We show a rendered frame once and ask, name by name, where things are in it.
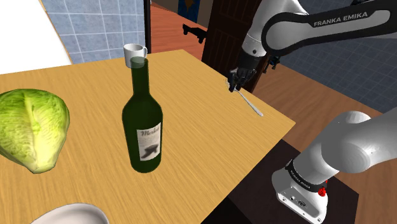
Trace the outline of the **silver fork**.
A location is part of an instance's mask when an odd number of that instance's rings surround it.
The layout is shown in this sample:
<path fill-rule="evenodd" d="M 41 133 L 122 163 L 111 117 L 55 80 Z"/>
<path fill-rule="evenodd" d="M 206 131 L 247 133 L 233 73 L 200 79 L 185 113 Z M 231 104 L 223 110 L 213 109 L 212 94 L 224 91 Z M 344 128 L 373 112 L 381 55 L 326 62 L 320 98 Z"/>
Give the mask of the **silver fork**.
<path fill-rule="evenodd" d="M 228 82 L 227 79 L 225 80 L 225 83 L 226 83 L 226 85 L 227 85 L 227 87 L 228 87 L 228 89 L 229 89 L 231 86 L 230 86 L 230 84 L 229 84 L 229 82 Z M 232 92 L 237 92 L 237 93 L 247 102 L 247 104 L 253 109 L 253 111 L 254 111 L 257 115 L 263 116 L 263 113 L 262 113 L 253 103 L 251 103 L 251 102 L 244 96 L 244 94 L 242 94 L 239 90 L 237 90 L 236 88 L 234 88 L 234 89 L 232 90 Z"/>

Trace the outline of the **dark brown door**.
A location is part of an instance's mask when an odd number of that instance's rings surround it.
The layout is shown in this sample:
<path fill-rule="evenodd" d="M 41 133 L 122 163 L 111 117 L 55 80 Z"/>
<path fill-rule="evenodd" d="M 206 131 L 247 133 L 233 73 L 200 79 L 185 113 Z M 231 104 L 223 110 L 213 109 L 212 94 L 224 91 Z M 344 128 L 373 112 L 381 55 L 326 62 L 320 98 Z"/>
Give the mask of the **dark brown door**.
<path fill-rule="evenodd" d="M 266 0 L 214 0 L 202 62 L 223 76 L 237 67 L 253 17 Z"/>

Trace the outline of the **wooden table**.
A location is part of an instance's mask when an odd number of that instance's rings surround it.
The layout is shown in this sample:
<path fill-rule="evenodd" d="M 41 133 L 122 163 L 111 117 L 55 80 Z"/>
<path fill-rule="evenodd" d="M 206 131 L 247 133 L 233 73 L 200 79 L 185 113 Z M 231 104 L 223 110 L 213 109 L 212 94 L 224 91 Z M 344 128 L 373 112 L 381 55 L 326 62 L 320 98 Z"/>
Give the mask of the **wooden table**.
<path fill-rule="evenodd" d="M 122 109 L 132 95 L 123 59 L 0 75 L 0 92 L 37 88 L 70 111 L 56 166 L 33 174 L 0 156 L 0 224 L 29 224 L 74 202 L 110 224 L 198 224 L 294 126 L 294 121 L 184 50 L 148 55 L 150 91 L 164 114 L 162 161 L 133 170 Z"/>

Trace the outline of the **dark green wine bottle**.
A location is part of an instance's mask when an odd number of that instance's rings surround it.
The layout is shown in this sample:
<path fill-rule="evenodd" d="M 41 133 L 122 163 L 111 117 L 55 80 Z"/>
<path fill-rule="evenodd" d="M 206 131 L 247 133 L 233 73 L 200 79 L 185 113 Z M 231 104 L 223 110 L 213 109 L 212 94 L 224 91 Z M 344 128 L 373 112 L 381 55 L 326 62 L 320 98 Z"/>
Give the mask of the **dark green wine bottle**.
<path fill-rule="evenodd" d="M 150 94 L 148 59 L 132 57 L 133 94 L 122 110 L 122 123 L 132 168 L 154 171 L 162 158 L 163 113 Z"/>

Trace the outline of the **white cup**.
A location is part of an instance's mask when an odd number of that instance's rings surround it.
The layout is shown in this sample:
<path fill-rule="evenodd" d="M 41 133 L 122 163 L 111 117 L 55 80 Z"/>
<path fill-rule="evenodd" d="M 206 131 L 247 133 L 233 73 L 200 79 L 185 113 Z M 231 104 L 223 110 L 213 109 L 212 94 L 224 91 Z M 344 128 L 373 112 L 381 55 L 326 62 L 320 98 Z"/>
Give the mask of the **white cup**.
<path fill-rule="evenodd" d="M 130 59 L 132 57 L 147 57 L 148 49 L 145 46 L 128 43 L 123 46 L 123 52 L 125 57 L 125 64 L 128 68 L 131 68 Z"/>

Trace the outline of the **white plate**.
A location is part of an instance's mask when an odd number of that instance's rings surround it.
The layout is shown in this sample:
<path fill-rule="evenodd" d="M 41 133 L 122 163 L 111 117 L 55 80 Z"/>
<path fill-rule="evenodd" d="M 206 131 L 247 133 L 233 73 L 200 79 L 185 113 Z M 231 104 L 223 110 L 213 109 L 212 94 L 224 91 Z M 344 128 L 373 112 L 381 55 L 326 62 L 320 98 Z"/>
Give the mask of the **white plate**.
<path fill-rule="evenodd" d="M 67 204 L 35 219 L 31 224 L 110 224 L 105 213 L 86 203 Z"/>

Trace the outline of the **green cabbage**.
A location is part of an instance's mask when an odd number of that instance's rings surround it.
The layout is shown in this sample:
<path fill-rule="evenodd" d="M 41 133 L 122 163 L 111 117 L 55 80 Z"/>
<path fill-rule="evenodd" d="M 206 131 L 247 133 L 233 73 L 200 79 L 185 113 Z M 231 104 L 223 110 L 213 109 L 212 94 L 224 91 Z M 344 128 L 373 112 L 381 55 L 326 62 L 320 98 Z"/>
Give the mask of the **green cabbage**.
<path fill-rule="evenodd" d="M 0 155 L 33 174 L 55 167 L 66 141 L 70 114 L 55 94 L 15 89 L 0 94 Z"/>

